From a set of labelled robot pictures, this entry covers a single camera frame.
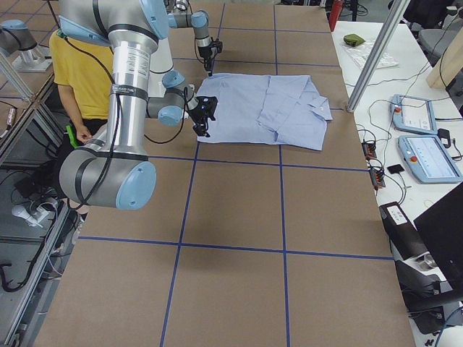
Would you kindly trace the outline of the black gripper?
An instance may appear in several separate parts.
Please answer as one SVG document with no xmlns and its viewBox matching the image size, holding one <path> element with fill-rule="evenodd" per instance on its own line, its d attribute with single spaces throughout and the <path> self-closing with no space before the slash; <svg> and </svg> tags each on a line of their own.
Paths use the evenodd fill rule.
<svg viewBox="0 0 463 347">
<path fill-rule="evenodd" d="M 194 108 L 191 110 L 191 119 L 194 123 L 192 129 L 199 137 L 210 137 L 208 133 L 208 120 L 213 119 L 213 110 L 210 108 Z"/>
<path fill-rule="evenodd" d="M 205 70 L 208 76 L 213 75 L 213 58 L 215 55 L 215 48 L 212 45 L 198 47 L 200 61 L 205 64 Z"/>
</svg>

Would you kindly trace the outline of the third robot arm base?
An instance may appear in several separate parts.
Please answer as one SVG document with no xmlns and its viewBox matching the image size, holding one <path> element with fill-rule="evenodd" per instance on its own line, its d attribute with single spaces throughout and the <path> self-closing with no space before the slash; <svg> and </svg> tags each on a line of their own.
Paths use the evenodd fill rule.
<svg viewBox="0 0 463 347">
<path fill-rule="evenodd" d="M 37 43 L 22 20 L 1 23 L 1 52 L 6 57 L 19 53 L 12 62 L 18 72 L 45 72 L 52 63 L 49 48 Z"/>
</svg>

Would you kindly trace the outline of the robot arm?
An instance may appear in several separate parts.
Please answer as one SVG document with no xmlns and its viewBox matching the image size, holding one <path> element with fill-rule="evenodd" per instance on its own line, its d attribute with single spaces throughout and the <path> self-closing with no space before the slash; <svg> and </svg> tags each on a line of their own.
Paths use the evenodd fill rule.
<svg viewBox="0 0 463 347">
<path fill-rule="evenodd" d="M 198 96 L 173 68 L 172 28 L 190 27 L 207 72 L 222 50 L 209 34 L 206 11 L 190 12 L 186 1 L 62 1 L 63 33 L 108 46 L 114 52 L 105 126 L 74 149 L 61 167 L 65 195 L 82 205 L 136 210 L 151 198 L 156 168 L 143 147 L 145 120 L 182 125 L 192 120 L 196 135 L 208 135 L 217 99 Z"/>
<path fill-rule="evenodd" d="M 209 33 L 209 15 L 205 10 L 194 12 L 188 0 L 165 1 L 170 28 L 192 28 L 195 56 L 208 76 L 213 75 L 216 57 L 223 50 L 223 42 Z"/>
</svg>

